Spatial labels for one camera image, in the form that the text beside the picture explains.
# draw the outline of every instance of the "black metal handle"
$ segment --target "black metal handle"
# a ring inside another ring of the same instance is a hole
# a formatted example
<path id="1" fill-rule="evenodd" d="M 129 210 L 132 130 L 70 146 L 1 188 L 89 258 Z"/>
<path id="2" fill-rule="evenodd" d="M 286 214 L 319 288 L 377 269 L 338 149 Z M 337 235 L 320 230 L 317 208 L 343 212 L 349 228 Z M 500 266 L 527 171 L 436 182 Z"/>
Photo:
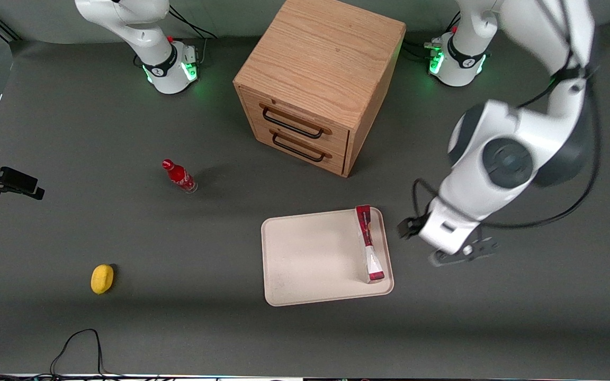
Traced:
<path id="1" fill-rule="evenodd" d="M 322 133 L 324 133 L 324 129 L 322 129 L 322 128 L 320 128 L 319 132 L 317 132 L 317 133 L 309 133 L 307 131 L 301 130 L 298 127 L 293 127 L 290 124 L 286 124 L 283 121 L 276 120 L 275 118 L 267 115 L 267 112 L 269 110 L 270 110 L 269 108 L 263 107 L 263 118 L 265 118 L 265 120 L 268 121 L 268 122 L 272 122 L 272 123 L 274 123 L 274 124 L 276 124 L 278 126 L 287 128 L 288 130 L 291 130 L 293 132 L 297 132 L 300 135 L 303 135 L 304 137 L 308 137 L 310 139 L 319 139 L 321 137 Z"/>
<path id="2" fill-rule="evenodd" d="M 276 132 L 272 133 L 272 143 L 274 143 L 274 145 L 276 145 L 277 147 L 281 147 L 285 150 L 291 151 L 291 152 L 295 153 L 296 155 L 300 155 L 300 156 L 304 157 L 305 159 L 308 159 L 308 160 L 311 160 L 314 162 L 320 162 L 320 161 L 324 160 L 324 157 L 326 156 L 325 153 L 322 153 L 320 157 L 314 157 L 314 156 L 310 156 L 306 153 L 300 152 L 297 149 L 291 148 L 291 147 L 287 146 L 286 144 L 278 142 L 276 140 L 276 138 L 278 136 L 279 136 L 278 133 L 276 133 Z"/>

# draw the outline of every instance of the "wooden cabinet top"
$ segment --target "wooden cabinet top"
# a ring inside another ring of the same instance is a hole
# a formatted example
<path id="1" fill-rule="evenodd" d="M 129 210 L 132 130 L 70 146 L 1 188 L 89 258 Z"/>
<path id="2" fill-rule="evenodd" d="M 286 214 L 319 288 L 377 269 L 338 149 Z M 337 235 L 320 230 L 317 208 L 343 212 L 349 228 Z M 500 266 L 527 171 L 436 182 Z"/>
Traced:
<path id="1" fill-rule="evenodd" d="M 286 0 L 235 84 L 356 130 L 405 29 L 337 0 Z"/>

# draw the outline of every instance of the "plastic tray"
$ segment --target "plastic tray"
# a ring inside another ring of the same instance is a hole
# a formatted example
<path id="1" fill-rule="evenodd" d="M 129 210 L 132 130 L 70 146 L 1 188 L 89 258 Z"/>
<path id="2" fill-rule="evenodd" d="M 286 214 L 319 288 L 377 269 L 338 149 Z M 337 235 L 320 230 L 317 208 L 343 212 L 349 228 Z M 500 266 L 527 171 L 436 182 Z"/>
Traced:
<path id="1" fill-rule="evenodd" d="M 371 208 L 371 239 L 385 278 L 364 282 L 354 209 L 292 215 L 262 224 L 265 300 L 271 306 L 389 294 L 394 287 L 385 226 Z"/>

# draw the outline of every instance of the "green led light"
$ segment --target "green led light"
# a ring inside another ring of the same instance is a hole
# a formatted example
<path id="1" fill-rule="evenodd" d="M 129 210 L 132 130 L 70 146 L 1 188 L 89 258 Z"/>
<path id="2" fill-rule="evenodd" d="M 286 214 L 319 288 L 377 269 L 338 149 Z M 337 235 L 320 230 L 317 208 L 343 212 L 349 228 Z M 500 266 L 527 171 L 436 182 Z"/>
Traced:
<path id="1" fill-rule="evenodd" d="M 432 58 L 430 62 L 430 71 L 433 74 L 438 73 L 442 62 L 444 62 L 444 54 L 440 51 L 436 56 L 434 56 L 434 58 Z"/>
<path id="2" fill-rule="evenodd" d="M 187 79 L 189 79 L 190 82 L 196 80 L 196 65 L 193 63 L 180 62 L 180 67 L 182 67 L 182 70 L 185 72 L 185 75 L 187 75 Z"/>
<path id="3" fill-rule="evenodd" d="M 152 78 L 150 78 L 150 73 L 147 72 L 147 69 L 145 68 L 145 65 L 142 66 L 142 69 L 145 72 L 145 75 L 147 75 L 147 82 L 150 82 L 152 84 Z"/>
<path id="4" fill-rule="evenodd" d="M 481 58 L 481 62 L 479 63 L 479 68 L 477 69 L 477 74 L 479 74 L 481 72 L 481 68 L 482 68 L 482 65 L 484 65 L 485 60 L 486 60 L 486 54 L 484 54 L 484 56 L 482 56 L 482 58 Z"/>

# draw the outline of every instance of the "wooden drawer cabinet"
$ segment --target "wooden drawer cabinet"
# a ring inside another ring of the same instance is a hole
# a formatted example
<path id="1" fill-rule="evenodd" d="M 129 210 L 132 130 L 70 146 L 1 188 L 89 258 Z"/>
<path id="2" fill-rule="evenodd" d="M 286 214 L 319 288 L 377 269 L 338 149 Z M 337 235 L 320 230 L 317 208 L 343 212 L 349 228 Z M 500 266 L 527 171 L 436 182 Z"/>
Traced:
<path id="1" fill-rule="evenodd" d="M 405 29 L 336 0 L 286 0 L 234 80 L 256 139 L 347 177 Z"/>

